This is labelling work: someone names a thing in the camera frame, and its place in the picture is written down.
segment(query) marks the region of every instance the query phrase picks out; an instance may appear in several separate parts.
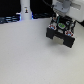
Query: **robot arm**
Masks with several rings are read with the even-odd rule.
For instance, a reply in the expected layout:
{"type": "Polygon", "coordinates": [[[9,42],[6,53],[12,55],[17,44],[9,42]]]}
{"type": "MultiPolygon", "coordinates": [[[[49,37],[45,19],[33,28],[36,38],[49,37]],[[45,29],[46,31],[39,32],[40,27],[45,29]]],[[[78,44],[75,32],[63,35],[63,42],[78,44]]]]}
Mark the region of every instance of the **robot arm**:
{"type": "Polygon", "coordinates": [[[84,0],[55,1],[53,1],[51,8],[58,16],[55,15],[52,18],[47,28],[46,37],[50,39],[60,38],[64,45],[71,48],[75,41],[73,34],[76,20],[79,22],[84,20],[84,0]]]}

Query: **white table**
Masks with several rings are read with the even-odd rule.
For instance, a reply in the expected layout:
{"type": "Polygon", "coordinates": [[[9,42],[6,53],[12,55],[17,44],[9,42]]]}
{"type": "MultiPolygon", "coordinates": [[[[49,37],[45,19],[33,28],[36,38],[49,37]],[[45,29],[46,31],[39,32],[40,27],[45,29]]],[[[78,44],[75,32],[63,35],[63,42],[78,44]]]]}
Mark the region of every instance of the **white table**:
{"type": "Polygon", "coordinates": [[[68,48],[46,38],[49,22],[0,24],[0,84],[84,84],[84,28],[68,48]]]}

